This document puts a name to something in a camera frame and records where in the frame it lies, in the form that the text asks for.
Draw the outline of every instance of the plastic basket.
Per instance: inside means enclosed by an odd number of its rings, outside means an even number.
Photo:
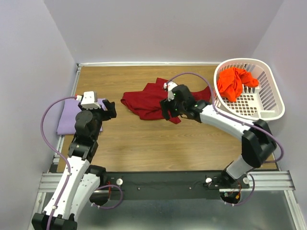
[[[236,99],[236,102],[230,102],[221,97],[217,89],[220,72],[231,67],[245,69],[259,81],[259,86],[256,88],[243,86],[243,92]],[[284,114],[284,103],[274,76],[270,67],[263,61],[235,58],[222,62],[214,73],[214,89],[215,106],[239,117],[249,120],[271,121],[282,117]]]

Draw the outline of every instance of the lavender cloth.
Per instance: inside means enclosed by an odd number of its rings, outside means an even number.
[[[98,103],[102,105],[102,108],[105,110],[106,107],[102,103],[102,100],[104,99],[98,99]],[[75,117],[81,111],[78,107],[78,103],[79,101],[73,99],[65,101],[64,109],[61,115],[61,119],[59,120],[59,125],[57,129],[58,135],[74,134],[76,132]]]

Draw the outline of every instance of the wooden table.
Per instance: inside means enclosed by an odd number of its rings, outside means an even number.
[[[76,94],[96,91],[99,98],[116,103],[117,118],[103,122],[98,150],[92,164],[107,171],[222,170],[241,154],[241,143],[209,125],[181,119],[175,125],[165,120],[144,121],[130,112],[120,99],[124,92],[141,91],[156,78],[169,79],[182,72],[195,72],[213,83],[216,66],[126,66],[82,67]],[[206,83],[193,75],[175,80],[192,92]],[[64,139],[67,155],[72,135]],[[64,170],[60,161],[58,172]],[[276,169],[266,164],[263,169]]]

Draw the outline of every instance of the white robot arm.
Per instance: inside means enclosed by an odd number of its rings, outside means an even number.
[[[69,173],[66,165],[57,189],[43,213],[34,214],[32,225],[35,230],[45,230],[50,215],[52,215],[50,229],[77,229],[77,218],[84,205],[93,192],[106,183],[106,169],[91,165],[91,161],[98,148],[97,139],[102,121],[116,117],[115,103],[103,100],[107,108],[103,110],[93,91],[77,96],[77,100],[81,101],[79,103],[81,111],[76,116],[76,133],[69,146],[67,159],[71,171]],[[65,184],[65,190],[59,196]]]
[[[167,98],[160,102],[163,116],[185,116],[200,123],[215,126],[242,142],[242,153],[237,160],[230,163],[222,172],[220,183],[231,184],[253,168],[259,168],[276,149],[275,141],[263,132],[250,128],[246,124],[260,127],[271,133],[268,124],[263,120],[252,122],[227,114],[228,117],[241,121],[242,124],[219,114],[219,109],[204,100],[196,101],[185,85],[177,85],[170,81],[164,85],[168,91]]]

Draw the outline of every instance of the orange cloth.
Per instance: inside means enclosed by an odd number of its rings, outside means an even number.
[[[226,97],[230,102],[235,102],[243,91],[242,84],[253,88],[258,86],[259,82],[245,69],[232,67],[220,72],[217,89],[222,97]]]

